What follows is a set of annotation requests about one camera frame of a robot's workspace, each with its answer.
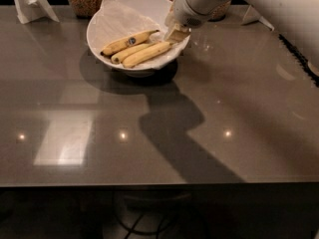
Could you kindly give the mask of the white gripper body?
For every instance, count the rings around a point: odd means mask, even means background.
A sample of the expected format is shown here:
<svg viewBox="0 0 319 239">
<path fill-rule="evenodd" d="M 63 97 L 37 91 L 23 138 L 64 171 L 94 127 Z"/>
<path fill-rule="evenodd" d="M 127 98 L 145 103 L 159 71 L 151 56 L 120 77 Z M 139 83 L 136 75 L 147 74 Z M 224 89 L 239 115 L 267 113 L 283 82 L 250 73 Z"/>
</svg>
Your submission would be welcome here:
<svg viewBox="0 0 319 239">
<path fill-rule="evenodd" d="M 172 15 L 184 27 L 199 28 L 207 22 L 213 11 L 230 0 L 173 0 Z"/>
</svg>

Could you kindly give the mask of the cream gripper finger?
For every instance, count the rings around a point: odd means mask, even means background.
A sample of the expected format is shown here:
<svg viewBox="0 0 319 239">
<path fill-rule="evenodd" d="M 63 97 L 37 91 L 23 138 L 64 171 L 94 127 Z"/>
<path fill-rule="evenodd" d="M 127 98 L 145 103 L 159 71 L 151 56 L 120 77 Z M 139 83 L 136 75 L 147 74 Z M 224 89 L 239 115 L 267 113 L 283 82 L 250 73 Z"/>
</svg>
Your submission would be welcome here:
<svg viewBox="0 0 319 239">
<path fill-rule="evenodd" d="M 172 44 L 183 41 L 190 35 L 190 29 L 177 23 L 168 27 L 163 39 Z"/>
<path fill-rule="evenodd" d="M 164 20 L 165 25 L 167 26 L 167 31 L 170 33 L 174 30 L 179 29 L 179 24 L 176 21 L 172 11 L 169 11 Z"/>
</svg>

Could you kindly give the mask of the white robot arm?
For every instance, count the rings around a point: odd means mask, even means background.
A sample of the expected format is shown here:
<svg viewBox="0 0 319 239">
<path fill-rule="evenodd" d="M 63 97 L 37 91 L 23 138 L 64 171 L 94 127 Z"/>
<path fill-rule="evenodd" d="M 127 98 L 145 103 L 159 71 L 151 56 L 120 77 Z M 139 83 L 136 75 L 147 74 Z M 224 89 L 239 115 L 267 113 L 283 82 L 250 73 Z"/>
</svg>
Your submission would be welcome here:
<svg viewBox="0 0 319 239">
<path fill-rule="evenodd" d="M 165 23 L 198 28 L 229 0 L 173 0 Z M 319 69 L 319 0 L 244 0 Z"/>
</svg>

